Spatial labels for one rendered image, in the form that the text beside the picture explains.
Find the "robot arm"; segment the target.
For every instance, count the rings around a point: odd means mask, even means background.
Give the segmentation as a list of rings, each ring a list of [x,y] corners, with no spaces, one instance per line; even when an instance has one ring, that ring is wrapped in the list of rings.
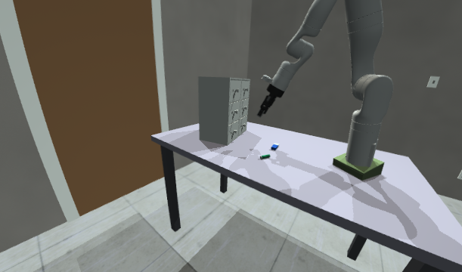
[[[299,31],[287,45],[287,53],[298,61],[284,61],[273,79],[264,75],[263,80],[286,91],[296,71],[314,52],[314,46],[302,40],[302,36],[318,35],[336,1],[314,0]],[[344,5],[352,62],[352,94],[363,100],[361,110],[352,114],[346,161],[370,167],[393,92],[392,80],[374,73],[374,53],[383,33],[383,9],[381,0],[344,0]]]

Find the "grey drawer front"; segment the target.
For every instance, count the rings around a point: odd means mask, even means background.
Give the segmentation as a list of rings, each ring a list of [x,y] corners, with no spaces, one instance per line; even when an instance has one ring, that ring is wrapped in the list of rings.
[[[228,125],[228,144],[238,136],[238,127],[238,120]]]
[[[239,135],[247,129],[247,116],[240,118],[239,122]]]
[[[231,80],[230,101],[240,99],[241,80]]]
[[[247,114],[248,100],[249,99],[247,98],[245,100],[240,100],[240,117],[245,116]]]
[[[239,112],[238,112],[239,111]],[[240,114],[240,101],[229,103],[229,123],[239,119]],[[228,124],[229,124],[228,123]]]
[[[249,89],[250,89],[250,81],[242,81],[240,99],[249,97]]]

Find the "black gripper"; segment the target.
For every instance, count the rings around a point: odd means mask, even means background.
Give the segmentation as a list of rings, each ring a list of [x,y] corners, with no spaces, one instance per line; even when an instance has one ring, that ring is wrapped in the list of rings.
[[[270,95],[266,96],[265,100],[263,101],[262,105],[260,106],[260,110],[257,113],[258,117],[262,117],[263,113],[266,114],[266,112],[268,111],[268,108],[270,107],[270,105],[272,105],[274,103],[275,98],[276,97],[282,97],[282,95],[284,94],[284,91],[274,87],[272,84],[269,84],[269,86],[267,88],[267,91],[270,92]],[[265,107],[264,107],[264,105],[265,105]]]

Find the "grey chest of drawers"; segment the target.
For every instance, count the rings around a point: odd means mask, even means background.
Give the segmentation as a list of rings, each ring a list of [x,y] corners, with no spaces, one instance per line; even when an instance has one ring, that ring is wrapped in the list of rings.
[[[200,140],[228,145],[231,80],[239,78],[198,76]],[[228,124],[229,123],[229,124]]]

